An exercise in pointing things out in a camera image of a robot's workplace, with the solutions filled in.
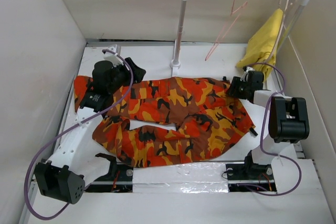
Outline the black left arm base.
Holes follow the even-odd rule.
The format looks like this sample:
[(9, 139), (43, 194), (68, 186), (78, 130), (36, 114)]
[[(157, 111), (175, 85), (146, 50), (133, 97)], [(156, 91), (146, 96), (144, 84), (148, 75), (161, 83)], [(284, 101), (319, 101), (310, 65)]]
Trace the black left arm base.
[(117, 161), (114, 156), (99, 153), (96, 157), (109, 161), (106, 175), (97, 178), (85, 188), (87, 193), (131, 193), (133, 191), (133, 168)]

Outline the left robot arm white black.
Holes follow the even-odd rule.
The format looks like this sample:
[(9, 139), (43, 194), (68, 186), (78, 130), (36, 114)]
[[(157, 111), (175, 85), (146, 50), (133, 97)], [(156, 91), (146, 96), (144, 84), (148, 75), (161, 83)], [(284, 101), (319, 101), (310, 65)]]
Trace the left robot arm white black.
[(113, 95), (143, 80), (146, 70), (131, 58), (98, 61), (92, 75), (74, 79), (74, 103), (78, 126), (65, 134), (57, 150), (46, 162), (39, 162), (34, 175), (40, 193), (46, 197), (76, 204), (85, 188), (99, 177), (112, 180), (117, 167), (112, 156), (92, 139), (94, 129), (105, 116), (106, 108), (121, 104)]

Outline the orange camouflage trousers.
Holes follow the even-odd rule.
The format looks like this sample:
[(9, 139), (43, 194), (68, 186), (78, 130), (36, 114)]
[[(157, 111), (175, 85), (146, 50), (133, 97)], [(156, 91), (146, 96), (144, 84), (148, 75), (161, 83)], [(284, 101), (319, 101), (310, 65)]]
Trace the orange camouflage trousers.
[(142, 168), (200, 162), (227, 152), (254, 123), (228, 81), (171, 77), (119, 88), (92, 138)]

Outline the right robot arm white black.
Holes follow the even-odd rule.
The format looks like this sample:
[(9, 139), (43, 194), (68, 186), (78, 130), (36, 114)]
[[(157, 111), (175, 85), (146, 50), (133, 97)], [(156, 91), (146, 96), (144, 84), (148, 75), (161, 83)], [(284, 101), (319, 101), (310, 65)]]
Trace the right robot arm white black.
[(307, 139), (310, 133), (306, 100), (265, 90), (263, 80), (262, 72), (248, 68), (242, 77), (233, 77), (227, 91), (230, 97), (265, 108), (260, 144), (244, 160), (243, 173), (250, 179), (260, 175), (283, 149)]

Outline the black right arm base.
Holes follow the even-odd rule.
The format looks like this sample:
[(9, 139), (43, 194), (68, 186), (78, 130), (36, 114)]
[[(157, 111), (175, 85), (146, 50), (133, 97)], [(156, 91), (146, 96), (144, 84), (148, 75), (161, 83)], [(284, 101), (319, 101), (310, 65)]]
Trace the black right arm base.
[(228, 182), (229, 192), (277, 192), (271, 165), (253, 163), (250, 156), (243, 162), (225, 164), (222, 178)]

